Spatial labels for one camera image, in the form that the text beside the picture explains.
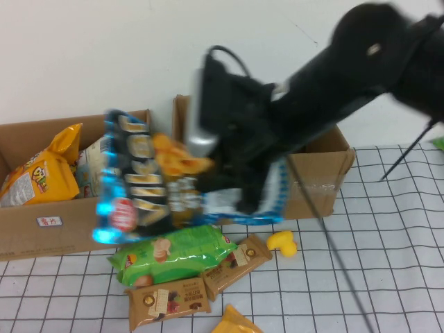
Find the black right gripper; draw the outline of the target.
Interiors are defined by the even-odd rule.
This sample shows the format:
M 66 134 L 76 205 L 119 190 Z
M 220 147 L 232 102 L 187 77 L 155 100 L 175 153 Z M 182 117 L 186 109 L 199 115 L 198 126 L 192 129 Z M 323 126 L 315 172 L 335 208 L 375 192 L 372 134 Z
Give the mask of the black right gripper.
M 284 145 L 272 103 L 216 103 L 207 108 L 207 131 L 216 136 L 207 173 L 208 192 L 240 189 L 240 212 L 256 212 L 266 177 Z

